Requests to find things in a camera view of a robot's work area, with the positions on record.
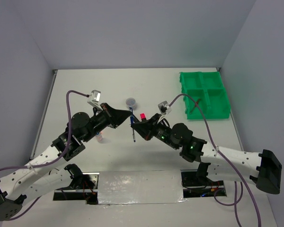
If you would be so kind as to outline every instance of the blue pen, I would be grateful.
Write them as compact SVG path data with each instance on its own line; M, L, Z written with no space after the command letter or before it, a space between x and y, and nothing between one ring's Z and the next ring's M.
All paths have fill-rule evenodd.
M129 110L132 111L132 115L131 115L130 119L131 119L131 124L133 124L133 109L131 107L129 107ZM134 130L133 130L133 142L134 143L136 142L136 137L134 135Z

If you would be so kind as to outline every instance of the small bottle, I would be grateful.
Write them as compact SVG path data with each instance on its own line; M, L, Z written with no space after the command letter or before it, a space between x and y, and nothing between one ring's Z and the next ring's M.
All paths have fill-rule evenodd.
M102 135L101 135L101 132L97 132L97 133L96 133L96 139L97 139L98 142L101 142L101 141L103 140L103 137L102 137Z

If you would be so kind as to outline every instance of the red cap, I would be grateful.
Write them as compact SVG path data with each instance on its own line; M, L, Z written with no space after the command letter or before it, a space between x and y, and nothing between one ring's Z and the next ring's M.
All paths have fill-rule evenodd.
M144 114L144 113L140 114L140 117L141 117L141 120L146 119L146 117L145 117L145 114Z

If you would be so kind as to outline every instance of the gray wall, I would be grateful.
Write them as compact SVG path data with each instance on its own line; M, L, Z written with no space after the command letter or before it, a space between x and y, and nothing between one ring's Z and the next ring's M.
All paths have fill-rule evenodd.
M222 77L245 150L270 149L283 164L281 194L269 200L284 227L284 0L256 1Z
M220 67L255 0L14 0L54 69Z
M0 167L27 162L52 79L15 12L0 0Z

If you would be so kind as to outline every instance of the green tray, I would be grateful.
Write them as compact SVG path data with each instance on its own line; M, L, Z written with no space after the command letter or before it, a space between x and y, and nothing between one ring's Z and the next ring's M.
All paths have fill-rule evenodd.
M182 93L190 95L207 119L227 119L231 112L226 90L219 72L181 72ZM189 120L203 119L198 108L188 97L183 98Z

